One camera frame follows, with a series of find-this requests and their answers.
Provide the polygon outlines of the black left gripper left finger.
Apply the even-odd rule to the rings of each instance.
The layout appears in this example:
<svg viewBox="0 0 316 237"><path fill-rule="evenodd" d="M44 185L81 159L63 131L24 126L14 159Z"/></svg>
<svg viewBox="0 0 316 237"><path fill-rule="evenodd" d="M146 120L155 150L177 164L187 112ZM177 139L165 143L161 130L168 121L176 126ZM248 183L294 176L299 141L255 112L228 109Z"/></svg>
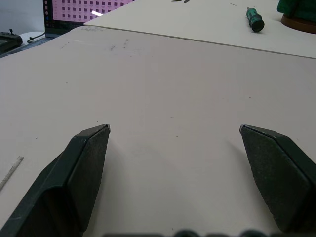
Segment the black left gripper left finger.
<svg viewBox="0 0 316 237"><path fill-rule="evenodd" d="M35 179L0 237L82 237L102 180L110 126L75 135Z"/></svg>

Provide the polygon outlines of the grey tape strip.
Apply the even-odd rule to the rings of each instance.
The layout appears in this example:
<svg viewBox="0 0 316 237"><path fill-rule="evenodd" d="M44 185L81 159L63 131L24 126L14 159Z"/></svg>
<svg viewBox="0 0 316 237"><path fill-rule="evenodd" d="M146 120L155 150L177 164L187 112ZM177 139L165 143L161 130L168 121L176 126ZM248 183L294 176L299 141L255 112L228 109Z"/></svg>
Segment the grey tape strip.
<svg viewBox="0 0 316 237"><path fill-rule="evenodd" d="M24 157L19 156L18 159L16 160L16 162L13 164L13 166L11 167L11 169L8 171L8 173L6 174L6 176L4 177L4 179L1 181L0 183L0 191L4 188L4 186L6 185L6 183L8 182L8 180L10 179L10 177L12 176L12 174L15 172L15 170L19 167L19 165L21 164L21 162L24 160Z"/></svg>

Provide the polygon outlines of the green fabric object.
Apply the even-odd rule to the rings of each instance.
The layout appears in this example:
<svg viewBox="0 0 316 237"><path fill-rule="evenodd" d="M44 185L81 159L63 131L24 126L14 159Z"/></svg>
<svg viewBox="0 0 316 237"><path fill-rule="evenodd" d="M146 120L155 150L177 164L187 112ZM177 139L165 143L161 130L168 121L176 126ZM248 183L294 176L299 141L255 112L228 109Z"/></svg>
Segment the green fabric object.
<svg viewBox="0 0 316 237"><path fill-rule="evenodd" d="M277 11L287 16L316 21L316 0L279 0Z"/></svg>

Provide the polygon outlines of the black handheld controller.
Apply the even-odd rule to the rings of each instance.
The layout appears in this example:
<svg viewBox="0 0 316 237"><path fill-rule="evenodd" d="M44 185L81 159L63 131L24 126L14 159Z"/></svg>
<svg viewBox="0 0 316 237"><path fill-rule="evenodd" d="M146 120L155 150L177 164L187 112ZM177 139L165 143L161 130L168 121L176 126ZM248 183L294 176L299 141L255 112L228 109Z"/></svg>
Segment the black handheld controller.
<svg viewBox="0 0 316 237"><path fill-rule="evenodd" d="M14 34L12 29L9 29L9 32L0 32L0 54L20 47L22 43L22 38Z"/></svg>

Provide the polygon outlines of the round brown wooden base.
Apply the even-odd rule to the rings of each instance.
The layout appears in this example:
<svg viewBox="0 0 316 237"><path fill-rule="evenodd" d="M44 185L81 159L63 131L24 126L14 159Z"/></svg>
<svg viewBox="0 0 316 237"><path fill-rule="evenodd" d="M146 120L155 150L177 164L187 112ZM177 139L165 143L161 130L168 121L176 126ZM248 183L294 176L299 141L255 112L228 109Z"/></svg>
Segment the round brown wooden base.
<svg viewBox="0 0 316 237"><path fill-rule="evenodd" d="M282 16L281 23L297 31L316 34L316 22L298 17Z"/></svg>

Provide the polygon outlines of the monitor with pink screen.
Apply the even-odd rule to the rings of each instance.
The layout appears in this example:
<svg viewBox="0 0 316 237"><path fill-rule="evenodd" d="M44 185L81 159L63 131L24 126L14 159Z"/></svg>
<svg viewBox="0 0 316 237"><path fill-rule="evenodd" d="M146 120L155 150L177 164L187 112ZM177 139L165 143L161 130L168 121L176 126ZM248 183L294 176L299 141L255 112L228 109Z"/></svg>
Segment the monitor with pink screen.
<svg viewBox="0 0 316 237"><path fill-rule="evenodd" d="M45 36L56 38L136 0L42 0Z"/></svg>

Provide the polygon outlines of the green and black screwdriver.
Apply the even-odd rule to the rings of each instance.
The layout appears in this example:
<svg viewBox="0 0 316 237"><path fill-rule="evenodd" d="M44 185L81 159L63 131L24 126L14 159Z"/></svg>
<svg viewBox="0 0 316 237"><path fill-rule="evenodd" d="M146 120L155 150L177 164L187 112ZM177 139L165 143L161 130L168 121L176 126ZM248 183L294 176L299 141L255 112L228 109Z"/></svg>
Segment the green and black screwdriver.
<svg viewBox="0 0 316 237"><path fill-rule="evenodd" d="M253 32L258 33L263 30L265 23L262 16L258 14L255 8L247 8L246 17Z"/></svg>

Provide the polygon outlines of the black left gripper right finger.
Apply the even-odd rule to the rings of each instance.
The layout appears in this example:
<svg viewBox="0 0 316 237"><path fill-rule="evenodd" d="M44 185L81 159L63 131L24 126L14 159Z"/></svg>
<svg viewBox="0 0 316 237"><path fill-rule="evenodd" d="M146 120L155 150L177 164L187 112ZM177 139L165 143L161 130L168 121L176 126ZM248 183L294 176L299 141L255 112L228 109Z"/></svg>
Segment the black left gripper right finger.
<svg viewBox="0 0 316 237"><path fill-rule="evenodd" d="M251 125L239 132L256 186L278 228L316 233L316 163L283 134Z"/></svg>

